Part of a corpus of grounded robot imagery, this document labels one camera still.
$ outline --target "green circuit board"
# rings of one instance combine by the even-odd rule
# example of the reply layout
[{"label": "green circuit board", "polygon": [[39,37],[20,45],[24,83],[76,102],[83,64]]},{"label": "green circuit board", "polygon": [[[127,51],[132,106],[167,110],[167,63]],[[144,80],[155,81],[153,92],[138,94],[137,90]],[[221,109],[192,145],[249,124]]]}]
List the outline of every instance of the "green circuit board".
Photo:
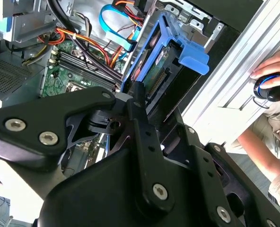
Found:
[{"label": "green circuit board", "polygon": [[42,97],[55,96],[67,92],[67,85],[69,82],[75,82],[81,87],[99,86],[99,84],[93,81],[84,79],[59,66],[55,66],[52,69],[49,68],[46,73]]},{"label": "green circuit board", "polygon": [[169,51],[171,47],[166,46],[163,47],[160,51],[160,54],[156,58],[155,62],[151,66],[150,70],[148,71],[147,75],[145,76],[145,79],[143,80],[146,94],[151,95],[155,92],[158,85],[162,82],[162,80],[165,78],[166,73],[163,70],[164,62],[169,57]]},{"label": "green circuit board", "polygon": [[[101,61],[104,61],[103,54],[98,50],[91,47],[89,47],[89,50]],[[72,41],[64,41],[63,43],[56,46],[55,51],[62,51],[71,55],[75,55],[79,49]],[[71,70],[64,69],[57,64],[49,64],[47,67],[48,68],[41,91],[42,97],[54,96],[69,92],[70,90],[67,88],[67,86],[70,82],[73,82],[76,84],[76,86],[80,86],[82,88],[100,86],[100,84],[84,78]],[[123,67],[124,64],[122,64],[120,61],[117,61],[114,69],[121,71]]]}]

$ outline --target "person's arm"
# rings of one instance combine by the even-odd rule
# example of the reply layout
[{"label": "person's arm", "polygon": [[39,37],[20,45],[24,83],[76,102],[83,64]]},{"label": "person's arm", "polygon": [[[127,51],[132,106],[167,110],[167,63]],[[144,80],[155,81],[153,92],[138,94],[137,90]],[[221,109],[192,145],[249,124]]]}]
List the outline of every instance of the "person's arm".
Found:
[{"label": "person's arm", "polygon": [[249,129],[239,136],[238,141],[260,171],[271,181],[269,192],[280,206],[280,161]]},{"label": "person's arm", "polygon": [[280,175],[280,160],[250,129],[245,130],[238,137],[238,141],[251,160],[271,182]]}]

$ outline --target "silver screw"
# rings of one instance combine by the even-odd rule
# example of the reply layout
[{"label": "silver screw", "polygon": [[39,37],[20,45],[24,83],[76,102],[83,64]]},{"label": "silver screw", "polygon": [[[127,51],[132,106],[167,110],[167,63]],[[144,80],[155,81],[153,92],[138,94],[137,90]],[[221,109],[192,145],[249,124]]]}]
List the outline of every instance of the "silver screw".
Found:
[{"label": "silver screw", "polygon": [[214,149],[217,151],[217,152],[220,152],[221,149],[217,146],[217,145],[214,145]]},{"label": "silver screw", "polygon": [[270,227],[277,227],[271,220],[267,219],[267,224],[270,226]]},{"label": "silver screw", "polygon": [[108,93],[105,93],[105,92],[102,92],[102,95],[103,95],[105,98],[110,98],[110,97],[111,97]]},{"label": "silver screw", "polygon": [[192,134],[195,134],[195,130],[194,130],[193,128],[191,128],[191,127],[188,128],[188,131],[189,131],[190,133],[192,133]]},{"label": "silver screw", "polygon": [[159,199],[161,200],[167,199],[167,190],[163,185],[159,183],[154,184],[153,192]]},{"label": "silver screw", "polygon": [[137,107],[141,107],[140,103],[134,102]]},{"label": "silver screw", "polygon": [[217,213],[219,217],[226,223],[229,223],[231,221],[229,213],[223,207],[217,207]]},{"label": "silver screw", "polygon": [[5,126],[10,131],[22,131],[26,128],[26,124],[20,119],[9,119],[6,121]]},{"label": "silver screw", "polygon": [[58,142],[58,136],[52,131],[45,131],[39,135],[39,140],[44,145],[52,146]]}]

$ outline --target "person's hand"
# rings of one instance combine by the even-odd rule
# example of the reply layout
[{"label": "person's hand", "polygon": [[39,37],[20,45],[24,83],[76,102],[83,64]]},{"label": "person's hand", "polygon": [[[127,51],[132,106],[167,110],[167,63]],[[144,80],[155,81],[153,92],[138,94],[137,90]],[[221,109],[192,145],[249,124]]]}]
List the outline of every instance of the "person's hand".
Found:
[{"label": "person's hand", "polygon": [[[262,76],[266,76],[276,72],[280,72],[280,51],[278,51],[271,58],[267,59],[265,62],[259,65],[259,67],[254,70],[250,77],[253,79],[258,79]],[[263,89],[267,89],[279,85],[280,76],[266,81],[265,83],[261,84],[260,87]]]}]

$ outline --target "black knob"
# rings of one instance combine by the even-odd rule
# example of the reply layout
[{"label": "black knob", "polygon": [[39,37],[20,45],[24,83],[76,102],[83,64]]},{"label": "black knob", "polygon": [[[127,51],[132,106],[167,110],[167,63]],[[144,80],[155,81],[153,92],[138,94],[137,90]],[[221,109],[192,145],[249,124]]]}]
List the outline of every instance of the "black knob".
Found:
[{"label": "black knob", "polygon": [[260,99],[267,99],[271,102],[278,102],[280,101],[280,86],[262,89],[260,85],[265,83],[266,81],[276,78],[280,76],[280,73],[274,73],[271,75],[267,75],[264,77],[259,78],[256,83],[254,84],[254,94]]}]

